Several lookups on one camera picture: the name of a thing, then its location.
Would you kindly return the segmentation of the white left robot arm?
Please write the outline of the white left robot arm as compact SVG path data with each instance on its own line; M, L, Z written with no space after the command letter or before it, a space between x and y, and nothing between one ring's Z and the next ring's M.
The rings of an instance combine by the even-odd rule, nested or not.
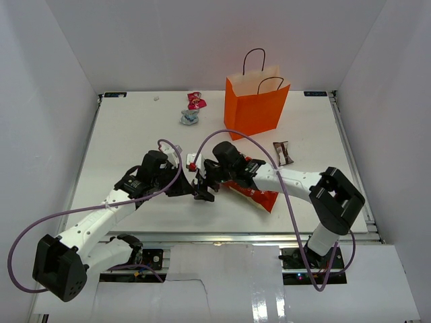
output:
M161 146L149 151L141 165L128 170L114 185L99 209L55 237L47 234L41 238L36 247L33 279L68 302L82 291L89 273L117 264L139 266L141 244L128 235L114 238L98 254L93 251L101 238L157 192L167 196L193 193L182 170L178 147Z

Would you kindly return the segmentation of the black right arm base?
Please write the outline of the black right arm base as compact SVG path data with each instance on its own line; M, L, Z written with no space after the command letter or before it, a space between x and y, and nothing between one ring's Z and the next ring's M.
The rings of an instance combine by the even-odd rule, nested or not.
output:
M331 259L333 247L330 248L325 256L320 256L308 248L305 248L304 251L306 260L312 272L326 273L329 270L329 262ZM279 259L281 260L283 269L306 271L305 261L302 259L299 248L282 248ZM341 254L341 250L339 247L337 247L331 269L340 271L341 269L344 269L344 267L345 263Z

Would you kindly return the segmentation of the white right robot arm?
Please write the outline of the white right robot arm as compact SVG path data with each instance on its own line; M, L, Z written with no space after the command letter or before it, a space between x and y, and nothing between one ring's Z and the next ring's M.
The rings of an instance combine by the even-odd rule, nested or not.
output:
M217 144L213 155L214 160L196 153L187 155L187 168L197 174L193 184L196 199L213 201L208 190L217 191L221 184L231 182L243 189L283 193L310 203L319 218L304 248L305 263L312 268L328 261L334 243L350 232L365 203L360 191L334 167L324 172L275 169L266 161L246 157L228 141Z

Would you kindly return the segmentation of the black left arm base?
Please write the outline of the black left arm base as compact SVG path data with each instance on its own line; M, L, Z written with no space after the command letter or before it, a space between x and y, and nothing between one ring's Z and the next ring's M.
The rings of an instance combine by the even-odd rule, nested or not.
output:
M163 249L143 249L127 264L116 265L111 270L137 269L139 271L160 271L163 267Z

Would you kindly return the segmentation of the brown chocolate snack packet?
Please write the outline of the brown chocolate snack packet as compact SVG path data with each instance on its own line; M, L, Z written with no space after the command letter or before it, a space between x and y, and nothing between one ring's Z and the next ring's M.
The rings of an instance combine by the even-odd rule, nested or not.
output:
M288 152L288 142L273 142L273 147L278 157L278 165L286 166L294 163Z

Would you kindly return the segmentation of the silver blue candy wrapper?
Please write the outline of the silver blue candy wrapper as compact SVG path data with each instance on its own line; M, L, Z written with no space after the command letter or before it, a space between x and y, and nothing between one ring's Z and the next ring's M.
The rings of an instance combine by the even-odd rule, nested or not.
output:
M192 125L199 122L199 110L182 110L180 123L183 125Z

